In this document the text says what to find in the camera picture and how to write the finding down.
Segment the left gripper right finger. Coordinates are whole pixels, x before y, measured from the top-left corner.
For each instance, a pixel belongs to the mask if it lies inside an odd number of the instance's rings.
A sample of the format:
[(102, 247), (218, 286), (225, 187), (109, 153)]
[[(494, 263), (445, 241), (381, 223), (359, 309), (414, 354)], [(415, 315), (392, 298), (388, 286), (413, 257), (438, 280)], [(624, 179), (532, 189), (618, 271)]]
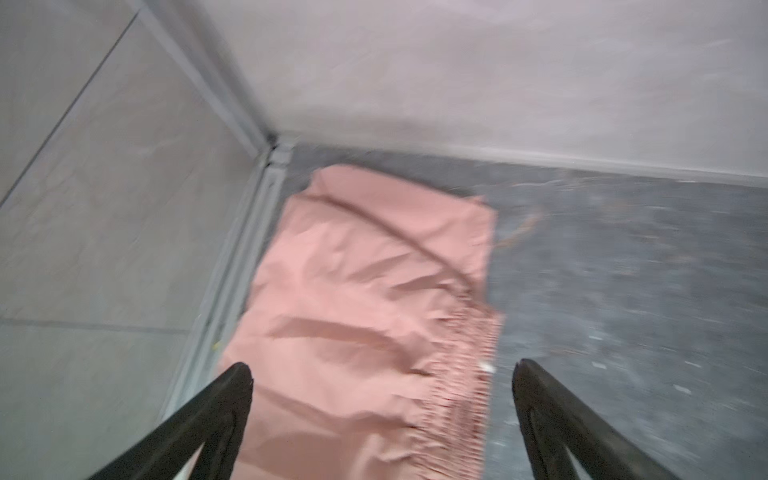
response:
[(511, 391), (536, 479), (576, 479), (577, 460), (593, 479), (674, 479), (541, 365), (520, 360)]

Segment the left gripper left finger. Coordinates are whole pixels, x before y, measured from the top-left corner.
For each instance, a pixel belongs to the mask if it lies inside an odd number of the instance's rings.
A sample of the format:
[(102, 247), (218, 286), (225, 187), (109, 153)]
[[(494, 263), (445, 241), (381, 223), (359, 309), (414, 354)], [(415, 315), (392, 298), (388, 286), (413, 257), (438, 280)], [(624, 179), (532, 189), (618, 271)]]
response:
[(191, 479), (228, 479), (243, 441), (253, 378), (238, 362), (93, 479), (174, 479), (190, 460)]

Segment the pink shorts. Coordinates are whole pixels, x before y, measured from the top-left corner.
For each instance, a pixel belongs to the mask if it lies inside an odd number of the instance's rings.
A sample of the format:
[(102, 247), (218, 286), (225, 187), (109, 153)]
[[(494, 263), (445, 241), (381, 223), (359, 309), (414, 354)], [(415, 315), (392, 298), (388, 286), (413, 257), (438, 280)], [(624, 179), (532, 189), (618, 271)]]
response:
[(219, 365), (249, 366), (237, 479), (478, 479), (502, 316), (496, 214), (352, 165), (285, 203)]

